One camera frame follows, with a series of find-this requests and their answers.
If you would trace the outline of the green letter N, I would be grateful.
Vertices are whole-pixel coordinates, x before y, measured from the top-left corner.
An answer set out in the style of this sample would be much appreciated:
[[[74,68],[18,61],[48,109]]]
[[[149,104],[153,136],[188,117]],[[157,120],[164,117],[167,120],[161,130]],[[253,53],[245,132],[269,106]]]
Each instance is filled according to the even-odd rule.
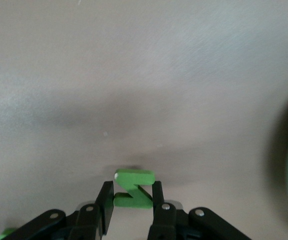
[[[116,183],[126,192],[117,192],[114,205],[121,208],[150,209],[153,207],[151,195],[142,186],[152,186],[155,174],[150,170],[118,169],[114,175]]]

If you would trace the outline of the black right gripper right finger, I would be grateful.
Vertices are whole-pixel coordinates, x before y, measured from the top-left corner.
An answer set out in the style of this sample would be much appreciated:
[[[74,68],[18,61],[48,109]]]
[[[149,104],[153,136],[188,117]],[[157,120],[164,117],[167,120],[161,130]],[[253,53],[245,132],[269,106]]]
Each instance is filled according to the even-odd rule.
[[[251,240],[206,207],[186,213],[164,200],[162,183],[152,185],[153,223],[147,240]]]

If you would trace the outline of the green letter B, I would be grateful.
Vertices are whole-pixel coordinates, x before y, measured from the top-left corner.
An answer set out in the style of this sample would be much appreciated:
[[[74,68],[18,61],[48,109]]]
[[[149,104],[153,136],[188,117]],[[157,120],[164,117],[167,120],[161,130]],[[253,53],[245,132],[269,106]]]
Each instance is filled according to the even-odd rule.
[[[3,230],[3,232],[0,234],[0,240],[3,240],[5,237],[16,231],[17,228],[9,227]]]

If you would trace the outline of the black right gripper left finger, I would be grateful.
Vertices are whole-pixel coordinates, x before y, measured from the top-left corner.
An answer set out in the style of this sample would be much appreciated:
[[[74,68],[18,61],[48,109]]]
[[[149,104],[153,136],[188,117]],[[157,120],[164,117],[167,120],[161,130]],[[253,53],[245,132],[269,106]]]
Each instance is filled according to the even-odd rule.
[[[114,187],[104,182],[94,203],[67,216],[58,209],[48,210],[8,235],[8,240],[102,240],[113,213]]]

